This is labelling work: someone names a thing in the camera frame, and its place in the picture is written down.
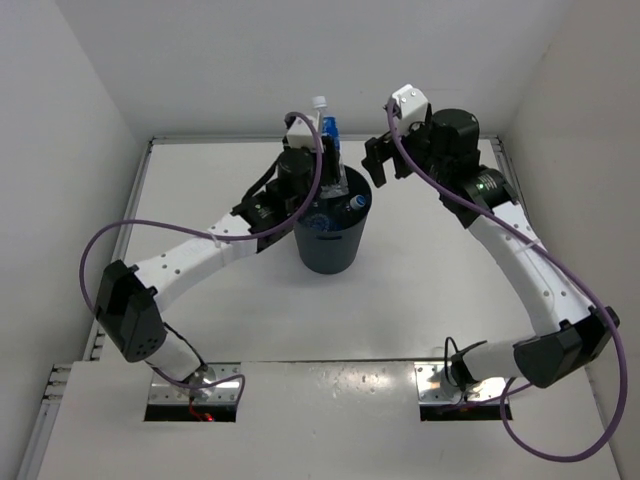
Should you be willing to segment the blue label bottle blue cap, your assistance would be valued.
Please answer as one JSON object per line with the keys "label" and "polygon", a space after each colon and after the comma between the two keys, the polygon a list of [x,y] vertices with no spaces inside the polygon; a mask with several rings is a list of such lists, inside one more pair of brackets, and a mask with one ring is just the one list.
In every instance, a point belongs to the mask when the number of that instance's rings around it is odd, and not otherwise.
{"label": "blue label bottle blue cap", "polygon": [[326,213],[309,214],[304,218],[302,224],[319,232],[332,232],[336,229],[335,221]]}

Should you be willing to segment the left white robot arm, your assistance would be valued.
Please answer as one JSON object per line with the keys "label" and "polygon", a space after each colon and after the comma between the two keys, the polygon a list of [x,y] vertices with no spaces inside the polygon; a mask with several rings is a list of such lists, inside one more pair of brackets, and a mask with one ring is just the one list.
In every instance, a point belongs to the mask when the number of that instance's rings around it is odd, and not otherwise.
{"label": "left white robot arm", "polygon": [[173,387],[199,394],[219,380],[199,352],[163,320],[181,295],[226,266],[262,253],[290,232],[316,199],[323,170],[338,162],[332,138],[310,146],[287,142],[272,174],[205,231],[133,265],[121,260],[103,271],[95,318],[129,363],[144,362]]}

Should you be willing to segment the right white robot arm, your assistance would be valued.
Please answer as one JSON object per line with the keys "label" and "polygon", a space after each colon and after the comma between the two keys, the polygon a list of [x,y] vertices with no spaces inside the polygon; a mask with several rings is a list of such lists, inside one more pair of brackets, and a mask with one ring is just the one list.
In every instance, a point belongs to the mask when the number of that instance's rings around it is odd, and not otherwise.
{"label": "right white robot arm", "polygon": [[524,378],[538,388],[596,360],[619,319],[599,308],[544,256],[516,193],[497,169],[480,162],[479,125],[469,112],[421,107],[392,110],[397,131],[369,139],[362,165],[376,187],[386,182],[391,160],[398,179],[421,171],[438,185],[440,201],[493,257],[522,302],[532,334],[480,341],[456,352],[448,382],[464,390],[486,378]]}

